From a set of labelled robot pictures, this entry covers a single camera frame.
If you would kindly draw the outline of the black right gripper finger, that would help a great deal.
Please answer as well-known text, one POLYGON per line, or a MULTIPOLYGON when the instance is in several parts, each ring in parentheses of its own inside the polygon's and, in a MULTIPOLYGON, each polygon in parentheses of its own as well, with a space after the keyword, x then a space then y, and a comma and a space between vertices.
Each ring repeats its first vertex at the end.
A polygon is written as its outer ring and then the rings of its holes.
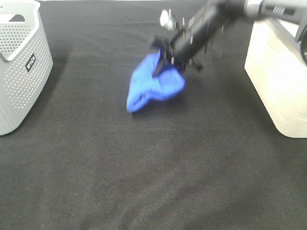
POLYGON ((170 61, 167 58, 159 59, 158 64, 153 72, 153 77, 158 77, 170 66, 171 66, 170 61))

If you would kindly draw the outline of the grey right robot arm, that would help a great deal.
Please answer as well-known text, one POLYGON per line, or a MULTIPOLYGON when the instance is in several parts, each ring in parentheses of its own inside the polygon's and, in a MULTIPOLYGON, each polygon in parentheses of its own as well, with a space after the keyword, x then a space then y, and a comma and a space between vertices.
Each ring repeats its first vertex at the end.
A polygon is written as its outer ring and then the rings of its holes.
POLYGON ((188 21, 179 23, 170 10, 163 10, 160 25, 176 33, 169 38, 155 36, 152 47, 160 57, 153 77, 169 68, 183 71, 186 65, 197 70, 203 64, 194 57, 208 42, 240 18, 260 21, 275 18, 298 25, 295 42, 300 43, 300 55, 307 59, 307 2, 305 0, 210 0, 188 21))

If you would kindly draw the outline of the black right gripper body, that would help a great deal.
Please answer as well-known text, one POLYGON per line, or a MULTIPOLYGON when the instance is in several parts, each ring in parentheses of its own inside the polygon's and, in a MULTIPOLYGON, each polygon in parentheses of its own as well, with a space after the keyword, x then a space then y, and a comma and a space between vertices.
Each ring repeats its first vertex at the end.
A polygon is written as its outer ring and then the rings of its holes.
POLYGON ((159 50, 159 59, 167 58, 171 64, 169 68, 177 71, 184 71, 186 65, 202 70, 203 65, 193 57, 230 22, 222 1, 204 5, 186 24, 179 25, 169 13, 166 18, 178 27, 177 32, 169 38, 155 35, 151 47, 159 50))

